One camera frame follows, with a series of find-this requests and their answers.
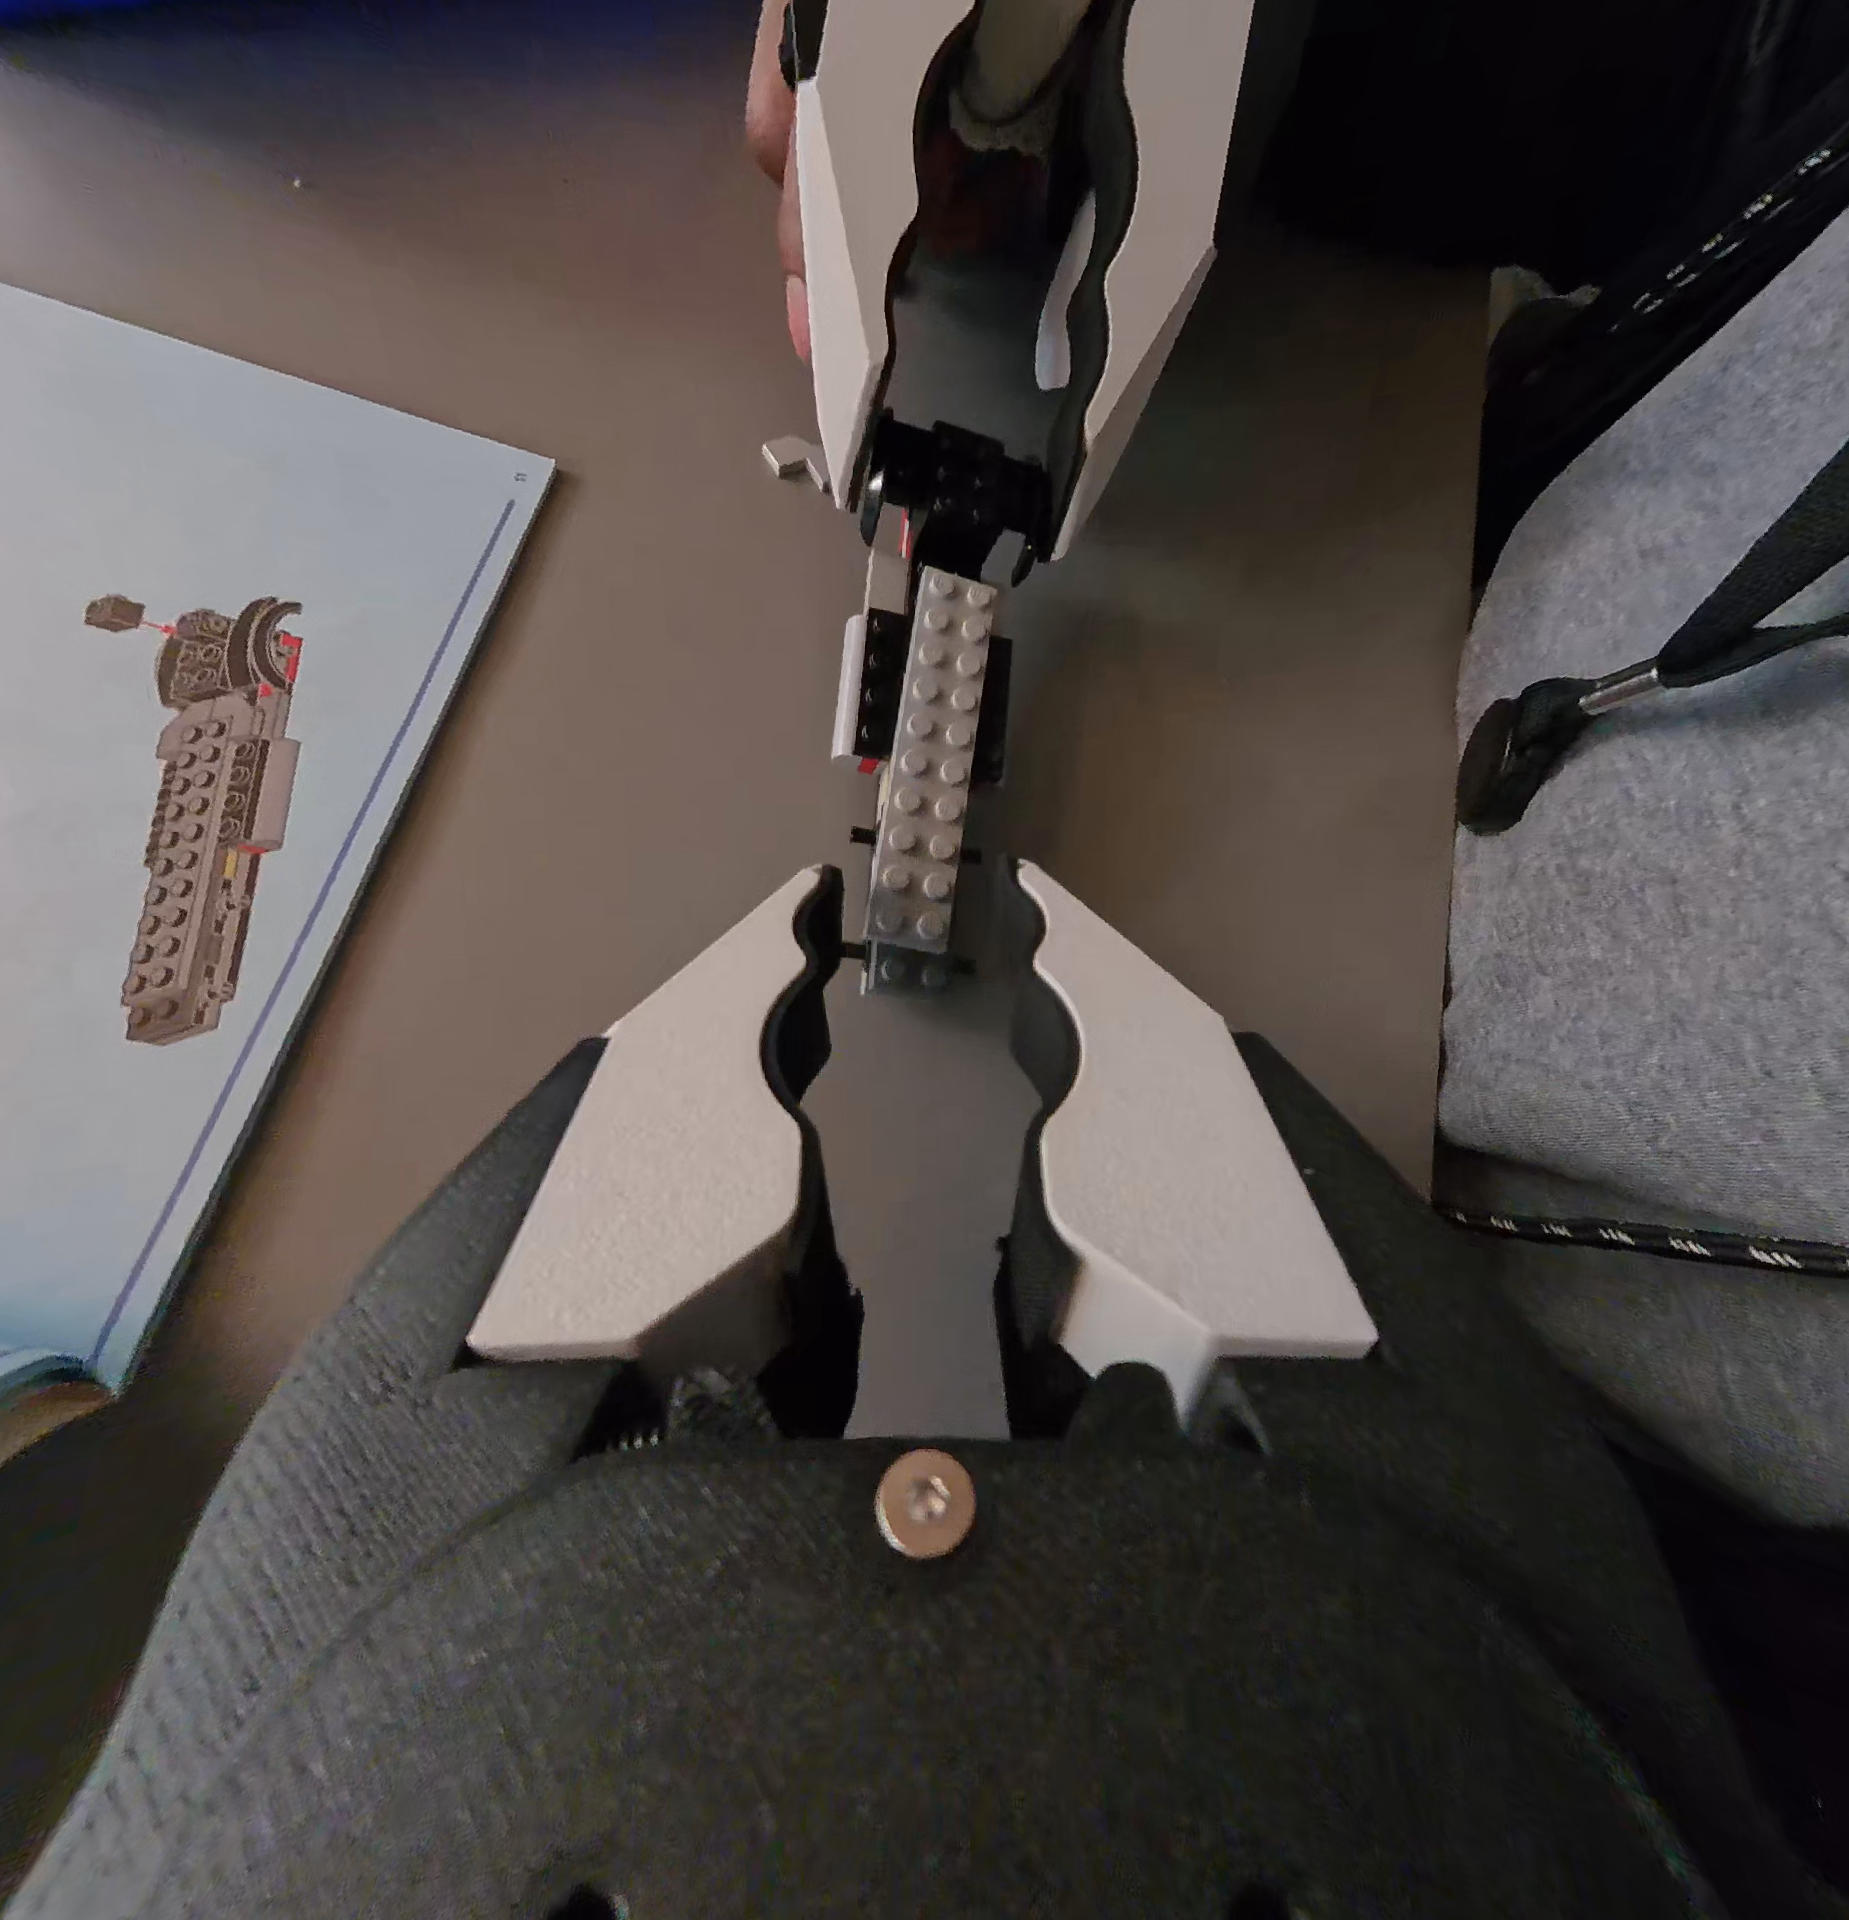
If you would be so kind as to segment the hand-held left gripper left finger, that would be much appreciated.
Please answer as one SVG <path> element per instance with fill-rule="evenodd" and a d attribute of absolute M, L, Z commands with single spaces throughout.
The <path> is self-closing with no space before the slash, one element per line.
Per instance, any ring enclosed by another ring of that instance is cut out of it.
<path fill-rule="evenodd" d="M 469 1330 L 480 1360 L 711 1369 L 843 1431 L 865 1308 L 802 1098 L 830 1059 L 843 878 L 802 867 L 601 1038 Z"/>

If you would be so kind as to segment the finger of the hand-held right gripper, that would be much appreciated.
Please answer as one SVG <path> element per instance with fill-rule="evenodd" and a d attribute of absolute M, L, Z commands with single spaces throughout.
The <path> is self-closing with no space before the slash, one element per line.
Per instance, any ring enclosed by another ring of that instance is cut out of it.
<path fill-rule="evenodd" d="M 917 128 L 977 6 L 794 4 L 794 171 L 820 450 L 841 510 L 869 489 L 917 242 Z"/>
<path fill-rule="evenodd" d="M 1211 268 L 1250 19 L 1250 2 L 1118 2 L 1086 37 L 1083 197 L 1038 324 L 1057 394 L 1047 562 L 1077 543 Z"/>

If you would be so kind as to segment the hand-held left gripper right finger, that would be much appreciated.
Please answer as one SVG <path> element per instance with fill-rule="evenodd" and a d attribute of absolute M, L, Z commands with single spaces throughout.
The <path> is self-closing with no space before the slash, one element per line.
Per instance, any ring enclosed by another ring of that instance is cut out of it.
<path fill-rule="evenodd" d="M 1183 1427 L 1222 1360 L 1360 1360 L 1375 1323 L 1224 1018 L 1032 861 L 999 893 L 1038 1107 L 995 1321 L 1014 1436 L 1118 1364 Z"/>

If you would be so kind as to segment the black grey toy brick assembly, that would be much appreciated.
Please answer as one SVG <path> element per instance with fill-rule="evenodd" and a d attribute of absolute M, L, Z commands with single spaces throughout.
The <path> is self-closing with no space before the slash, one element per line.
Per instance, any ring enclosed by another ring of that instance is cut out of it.
<path fill-rule="evenodd" d="M 1012 642 L 1003 631 L 1003 612 L 1008 586 L 1021 582 L 1036 558 L 1047 493 L 1042 469 L 1010 456 L 995 439 L 952 424 L 923 428 L 891 415 L 878 422 L 869 489 L 859 510 L 867 547 L 865 592 L 861 610 L 846 623 L 833 729 L 833 759 L 867 781 L 869 817 L 852 830 L 852 843 L 865 854 L 865 878 L 878 813 L 880 759 L 889 748 L 895 714 L 900 675 L 895 659 L 906 638 L 917 571 L 926 564 L 980 577 L 999 590 L 995 627 L 1008 646 L 1008 679 L 1003 690 L 990 692 L 984 701 L 982 750 L 990 781 L 973 791 L 971 815 L 975 798 L 1006 778 Z M 965 858 L 960 889 L 982 863 L 982 852 L 971 841 L 971 826 Z M 863 932 L 865 919 L 850 947 L 861 969 L 863 995 L 936 995 L 969 969 L 958 956 L 954 928 L 954 973 L 945 986 L 867 990 Z"/>

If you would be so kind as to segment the long grey studded brick plate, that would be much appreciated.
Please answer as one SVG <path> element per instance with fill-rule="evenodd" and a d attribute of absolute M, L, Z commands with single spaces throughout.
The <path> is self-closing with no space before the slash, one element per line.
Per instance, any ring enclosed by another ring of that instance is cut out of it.
<path fill-rule="evenodd" d="M 865 988 L 932 990 L 954 973 L 973 791 L 990 781 L 984 701 L 1003 690 L 999 590 L 917 571 L 865 878 Z"/>

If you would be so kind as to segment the light blue instruction booklet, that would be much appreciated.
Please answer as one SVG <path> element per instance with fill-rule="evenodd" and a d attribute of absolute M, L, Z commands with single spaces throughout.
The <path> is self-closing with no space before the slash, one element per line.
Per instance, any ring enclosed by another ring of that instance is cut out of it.
<path fill-rule="evenodd" d="M 0 1466 L 136 1371 L 551 476 L 0 283 Z"/>

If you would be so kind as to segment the person's right hand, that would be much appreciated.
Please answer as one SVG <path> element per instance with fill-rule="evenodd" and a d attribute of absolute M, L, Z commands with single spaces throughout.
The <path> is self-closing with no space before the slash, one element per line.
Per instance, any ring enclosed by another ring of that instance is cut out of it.
<path fill-rule="evenodd" d="M 798 102 L 783 61 L 787 13 L 787 2 L 761 4 L 744 93 L 744 149 L 776 195 L 774 244 L 785 283 L 787 335 L 798 361 L 809 365 L 811 318 L 796 164 Z"/>

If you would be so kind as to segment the person's black jacket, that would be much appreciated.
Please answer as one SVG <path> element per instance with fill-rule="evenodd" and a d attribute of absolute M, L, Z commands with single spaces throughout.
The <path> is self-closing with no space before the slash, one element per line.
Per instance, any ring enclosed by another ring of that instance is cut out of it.
<path fill-rule="evenodd" d="M 1490 272 L 1481 584 L 1849 205 L 1849 2 L 1317 4 L 1265 186 L 1317 238 Z"/>

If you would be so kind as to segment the person's grey shirt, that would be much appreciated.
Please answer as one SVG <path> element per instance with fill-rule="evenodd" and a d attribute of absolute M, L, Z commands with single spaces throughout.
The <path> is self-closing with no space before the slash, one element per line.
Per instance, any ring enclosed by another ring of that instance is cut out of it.
<path fill-rule="evenodd" d="M 1849 205 L 1527 508 L 1458 718 L 1646 659 L 1849 439 Z M 1849 1243 L 1849 636 L 1615 714 L 1460 832 L 1438 1131 L 1462 1209 Z M 1849 1280 L 1514 1241 L 1663 1464 L 1849 1533 Z"/>

